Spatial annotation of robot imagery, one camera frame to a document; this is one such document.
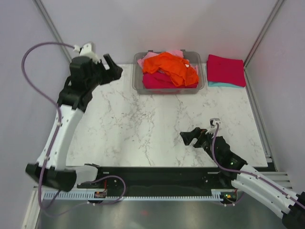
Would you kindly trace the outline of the orange t shirt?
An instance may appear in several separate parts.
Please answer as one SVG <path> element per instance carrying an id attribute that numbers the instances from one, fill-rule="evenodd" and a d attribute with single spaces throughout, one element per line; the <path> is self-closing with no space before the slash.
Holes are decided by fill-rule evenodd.
<path id="1" fill-rule="evenodd" d="M 142 72 L 143 74 L 164 73 L 170 77 L 175 86 L 199 83 L 198 73 L 190 66 L 187 59 L 173 56 L 167 52 L 146 59 Z"/>

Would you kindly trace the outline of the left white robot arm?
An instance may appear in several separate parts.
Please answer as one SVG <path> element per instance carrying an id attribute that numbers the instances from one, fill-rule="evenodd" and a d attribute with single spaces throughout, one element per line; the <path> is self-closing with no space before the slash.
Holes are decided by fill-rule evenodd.
<path id="1" fill-rule="evenodd" d="M 94 62 L 88 56 L 78 56 L 70 63 L 70 76 L 59 93 L 55 107 L 57 114 L 44 150 L 35 163 L 28 163 L 25 169 L 39 187 L 46 186 L 69 192 L 75 184 L 89 182 L 93 187 L 101 187 L 105 177 L 98 172 L 97 165 L 85 164 L 67 168 L 66 158 L 75 129 L 82 119 L 93 90 L 121 78 L 123 69 L 109 54 L 101 61 Z"/>

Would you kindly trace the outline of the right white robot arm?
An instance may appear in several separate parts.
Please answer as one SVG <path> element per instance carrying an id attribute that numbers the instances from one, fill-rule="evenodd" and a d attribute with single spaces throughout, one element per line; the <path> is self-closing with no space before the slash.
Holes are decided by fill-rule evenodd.
<path id="1" fill-rule="evenodd" d="M 222 136 L 218 136 L 219 125 L 214 130 L 195 128 L 180 132 L 186 146 L 195 139 L 194 148 L 202 148 L 220 169 L 218 182 L 222 187 L 234 188 L 250 195 L 274 212 L 287 229 L 305 227 L 305 194 L 289 190 L 249 165 L 231 151 Z"/>

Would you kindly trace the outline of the magenta t shirt in bin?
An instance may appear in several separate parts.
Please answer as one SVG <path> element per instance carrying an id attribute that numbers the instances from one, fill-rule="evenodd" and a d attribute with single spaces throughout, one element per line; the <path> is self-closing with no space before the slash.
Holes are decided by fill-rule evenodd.
<path id="1" fill-rule="evenodd" d="M 198 85 L 198 83 L 195 83 L 189 86 L 175 86 L 168 75 L 160 72 L 145 73 L 142 77 L 142 83 L 146 89 L 196 88 Z"/>

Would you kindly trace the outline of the folded teal t shirt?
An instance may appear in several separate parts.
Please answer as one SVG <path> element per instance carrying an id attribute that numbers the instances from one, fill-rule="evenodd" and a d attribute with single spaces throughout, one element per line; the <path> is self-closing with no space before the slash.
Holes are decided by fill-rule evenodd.
<path id="1" fill-rule="evenodd" d="M 241 86 L 237 86 L 237 85 L 230 84 L 230 83 L 219 83 L 219 82 L 210 82 L 210 81 L 208 81 L 208 86 L 209 87 L 243 88 Z"/>

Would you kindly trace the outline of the light pink t shirt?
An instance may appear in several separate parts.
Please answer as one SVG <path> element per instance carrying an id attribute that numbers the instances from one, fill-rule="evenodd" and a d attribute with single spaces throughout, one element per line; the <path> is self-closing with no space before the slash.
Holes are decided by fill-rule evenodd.
<path id="1" fill-rule="evenodd" d="M 187 51 L 183 51 L 183 50 L 170 50 L 170 51 L 166 51 L 166 52 L 173 56 L 187 59 L 190 63 L 190 66 L 193 69 L 195 69 L 197 73 L 199 72 L 198 64 L 200 63 L 200 60 L 199 60 L 200 56 L 196 52 L 187 52 Z M 145 56 L 143 56 L 142 58 L 137 60 L 137 63 L 140 66 L 140 68 L 143 69 L 144 61 L 146 59 L 157 56 L 159 54 L 161 54 L 161 52 L 147 52 L 147 54 Z"/>

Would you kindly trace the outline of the folded magenta t shirt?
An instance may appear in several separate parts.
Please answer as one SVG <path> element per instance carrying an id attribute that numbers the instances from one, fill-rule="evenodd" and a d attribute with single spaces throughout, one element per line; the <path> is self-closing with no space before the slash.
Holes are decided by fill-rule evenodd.
<path id="1" fill-rule="evenodd" d="M 246 87 L 243 60 L 228 59 L 209 54 L 206 70 L 207 81 Z"/>

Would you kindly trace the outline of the clear plastic bin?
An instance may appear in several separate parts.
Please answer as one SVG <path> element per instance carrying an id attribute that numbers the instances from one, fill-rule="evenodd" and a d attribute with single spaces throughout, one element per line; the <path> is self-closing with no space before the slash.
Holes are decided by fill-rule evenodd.
<path id="1" fill-rule="evenodd" d="M 139 52 L 132 86 L 139 94 L 195 94 L 204 87 L 200 55 L 185 50 Z"/>

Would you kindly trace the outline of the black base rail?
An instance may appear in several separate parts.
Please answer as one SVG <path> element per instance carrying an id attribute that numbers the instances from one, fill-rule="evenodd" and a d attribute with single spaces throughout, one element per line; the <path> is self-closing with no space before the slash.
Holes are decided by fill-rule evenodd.
<path id="1" fill-rule="evenodd" d="M 77 182 L 78 188 L 103 188 L 120 196 L 188 196 L 210 194 L 213 189 L 233 189 L 214 167 L 99 167 L 94 183 Z"/>

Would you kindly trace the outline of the left aluminium frame post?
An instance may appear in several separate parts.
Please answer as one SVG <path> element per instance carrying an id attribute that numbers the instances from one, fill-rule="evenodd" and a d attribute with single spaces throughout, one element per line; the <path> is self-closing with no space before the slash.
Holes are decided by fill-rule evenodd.
<path id="1" fill-rule="evenodd" d="M 47 25 L 47 27 L 48 27 L 49 31 L 51 32 L 55 41 L 63 43 L 63 40 L 62 40 L 55 24 L 53 23 L 53 20 L 50 17 L 46 7 L 44 6 L 43 2 L 41 0 L 33 0 L 33 3 L 35 5 L 35 7 L 37 8 L 38 12 L 40 13 L 40 15 L 42 16 L 45 24 Z M 68 49 L 65 46 L 61 46 L 60 50 L 61 50 L 61 53 L 64 55 L 65 59 L 67 60 L 67 62 L 70 62 L 71 55 L 70 55 Z"/>

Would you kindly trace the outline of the aluminium frame post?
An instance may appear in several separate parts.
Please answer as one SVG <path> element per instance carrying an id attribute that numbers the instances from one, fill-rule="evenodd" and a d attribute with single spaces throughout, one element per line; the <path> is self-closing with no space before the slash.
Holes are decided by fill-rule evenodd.
<path id="1" fill-rule="evenodd" d="M 249 65 L 250 61 L 252 60 L 254 54 L 256 53 L 256 51 L 258 49 L 260 43 L 264 39 L 268 29 L 270 28 L 272 22 L 276 18 L 277 14 L 281 10 L 284 3 L 285 3 L 285 0 L 277 0 L 275 2 L 275 5 L 273 6 L 273 8 L 272 8 L 271 12 L 269 13 L 266 21 L 264 22 L 263 27 L 261 28 L 257 38 L 255 39 L 255 41 L 254 41 L 246 59 L 244 61 L 244 69 L 246 69 L 246 67 Z"/>
<path id="2" fill-rule="evenodd" d="M 63 43 L 63 40 L 62 40 L 55 24 L 53 23 L 53 20 L 50 17 L 46 7 L 44 6 L 43 2 L 41 0 L 33 0 L 33 3 L 35 5 L 35 7 L 37 8 L 38 12 L 40 13 L 40 15 L 42 16 L 45 24 L 47 25 L 47 27 L 48 27 L 49 31 L 51 32 L 55 41 Z M 67 62 L 70 62 L 71 55 L 70 55 L 68 49 L 65 46 L 61 46 L 60 50 L 61 50 L 61 53 L 64 55 L 65 59 L 67 60 Z"/>

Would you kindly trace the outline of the right aluminium frame post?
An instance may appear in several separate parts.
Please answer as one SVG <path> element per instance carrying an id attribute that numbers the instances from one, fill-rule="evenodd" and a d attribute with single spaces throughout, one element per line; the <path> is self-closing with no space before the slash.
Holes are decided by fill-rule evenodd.
<path id="1" fill-rule="evenodd" d="M 273 8 L 272 8 L 271 12 L 269 13 L 266 21 L 264 22 L 263 27 L 261 28 L 257 38 L 255 39 L 255 41 L 254 41 L 246 59 L 244 61 L 244 69 L 246 69 L 246 67 L 249 65 L 250 61 L 252 60 L 254 54 L 256 53 L 256 51 L 258 49 L 260 43 L 264 39 L 268 29 L 270 28 L 272 22 L 276 18 L 277 14 L 281 10 L 284 3 L 285 3 L 285 0 L 277 0 L 275 2 L 275 5 L 273 6 Z"/>

